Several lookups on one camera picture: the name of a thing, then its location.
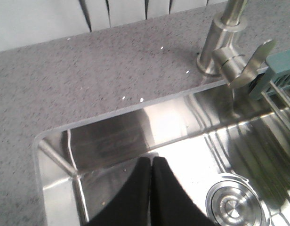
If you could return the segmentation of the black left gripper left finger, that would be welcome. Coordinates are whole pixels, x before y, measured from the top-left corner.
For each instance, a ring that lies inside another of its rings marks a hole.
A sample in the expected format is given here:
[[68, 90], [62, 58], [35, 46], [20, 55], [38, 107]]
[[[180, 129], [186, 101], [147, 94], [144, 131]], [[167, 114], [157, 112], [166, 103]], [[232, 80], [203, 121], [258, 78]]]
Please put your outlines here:
[[138, 159], [130, 177], [88, 226], [146, 226], [151, 185], [151, 160]]

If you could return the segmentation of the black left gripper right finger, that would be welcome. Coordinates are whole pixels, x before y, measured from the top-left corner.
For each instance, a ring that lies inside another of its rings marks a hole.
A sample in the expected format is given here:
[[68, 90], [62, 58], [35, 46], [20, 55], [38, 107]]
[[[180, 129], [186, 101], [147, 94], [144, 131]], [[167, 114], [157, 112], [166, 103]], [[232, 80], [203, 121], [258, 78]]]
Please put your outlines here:
[[213, 226], [193, 203], [164, 157], [152, 165], [150, 214], [153, 226]]

